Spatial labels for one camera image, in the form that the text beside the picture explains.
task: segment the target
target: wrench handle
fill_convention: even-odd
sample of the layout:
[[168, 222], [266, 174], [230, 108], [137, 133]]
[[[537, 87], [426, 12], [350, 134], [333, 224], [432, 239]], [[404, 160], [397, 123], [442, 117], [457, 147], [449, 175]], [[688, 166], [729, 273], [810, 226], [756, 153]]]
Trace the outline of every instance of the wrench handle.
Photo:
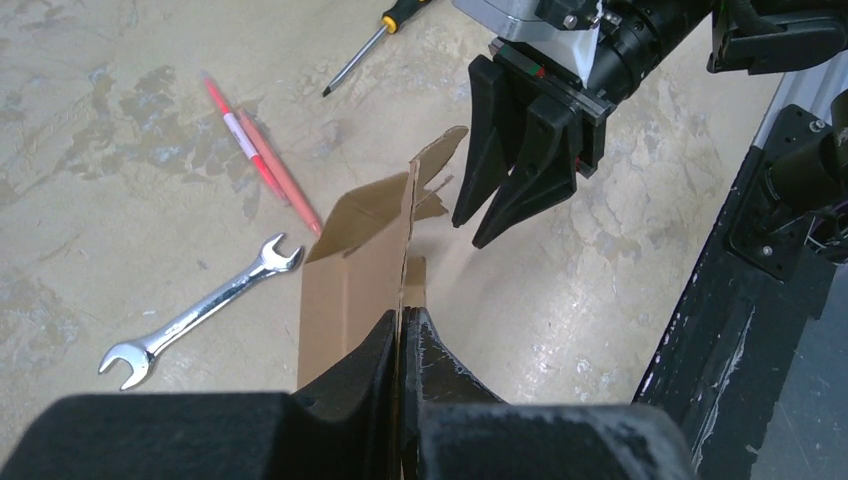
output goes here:
[[262, 259], [257, 258], [243, 272], [218, 287], [203, 300], [195, 303], [180, 316], [168, 322], [167, 325], [141, 338], [141, 343], [154, 358], [159, 356], [169, 345], [238, 298], [250, 287], [277, 273], [279, 272], [265, 268]]

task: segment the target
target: cardboard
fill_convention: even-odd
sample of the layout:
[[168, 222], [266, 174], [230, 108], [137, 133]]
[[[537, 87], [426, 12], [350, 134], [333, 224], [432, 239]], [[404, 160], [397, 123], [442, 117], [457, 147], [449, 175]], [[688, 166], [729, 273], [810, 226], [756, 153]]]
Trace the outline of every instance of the cardboard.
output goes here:
[[356, 348], [387, 310], [424, 306], [426, 262], [407, 258], [412, 224], [447, 213], [425, 187], [467, 132], [449, 129], [410, 161], [408, 172], [336, 202], [303, 265], [297, 388]]

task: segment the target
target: robotic arm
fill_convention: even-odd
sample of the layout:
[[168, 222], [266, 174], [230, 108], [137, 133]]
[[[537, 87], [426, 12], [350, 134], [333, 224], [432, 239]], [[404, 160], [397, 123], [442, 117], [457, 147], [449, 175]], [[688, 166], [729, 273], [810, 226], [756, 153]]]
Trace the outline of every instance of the robotic arm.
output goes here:
[[469, 65], [471, 139], [453, 225], [494, 193], [473, 244], [567, 200], [606, 119], [712, 14], [712, 73], [801, 70], [848, 48], [848, 1], [453, 0], [497, 38]]

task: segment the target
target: screwdriver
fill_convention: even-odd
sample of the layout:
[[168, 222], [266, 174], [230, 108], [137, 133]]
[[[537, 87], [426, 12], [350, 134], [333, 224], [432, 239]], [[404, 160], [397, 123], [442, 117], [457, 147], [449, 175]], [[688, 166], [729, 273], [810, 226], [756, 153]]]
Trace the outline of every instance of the screwdriver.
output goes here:
[[371, 40], [368, 40], [368, 43], [366, 43], [364, 47], [356, 52], [356, 55], [354, 55], [353, 58], [345, 64], [344, 68], [342, 68], [342, 70], [333, 77], [333, 80], [330, 81], [330, 84], [327, 85], [327, 88], [324, 89], [324, 92], [321, 95], [326, 97], [338, 88], [353, 68], [356, 67], [363, 58], [365, 58], [365, 55], [374, 48], [374, 45], [379, 43], [383, 36], [387, 33], [396, 33], [405, 21], [415, 15], [415, 12], [418, 10], [426, 7], [431, 1], [432, 0], [397, 0], [392, 8], [383, 12], [383, 26], [377, 30], [377, 33], [371, 37]]

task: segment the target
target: open-end wrench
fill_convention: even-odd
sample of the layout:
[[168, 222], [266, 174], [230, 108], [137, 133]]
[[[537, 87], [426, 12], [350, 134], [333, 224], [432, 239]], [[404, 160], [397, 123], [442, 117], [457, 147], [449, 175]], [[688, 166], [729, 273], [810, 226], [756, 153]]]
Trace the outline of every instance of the open-end wrench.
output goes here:
[[249, 267], [207, 295], [206, 298], [194, 304], [182, 315], [171, 320], [164, 327], [150, 335], [135, 340], [127, 340], [110, 348], [100, 362], [99, 373], [105, 372], [109, 366], [120, 359], [127, 362], [132, 368], [132, 374], [121, 385], [121, 390], [132, 388], [144, 381], [150, 375], [156, 357], [169, 345], [200, 325], [224, 305], [247, 291], [248, 288], [259, 283], [260, 280], [297, 268], [303, 258], [302, 246], [298, 247], [290, 257], [284, 257], [275, 250], [285, 236], [285, 233], [279, 233], [269, 238], [262, 245], [262, 249], [259, 250], [259, 256]]

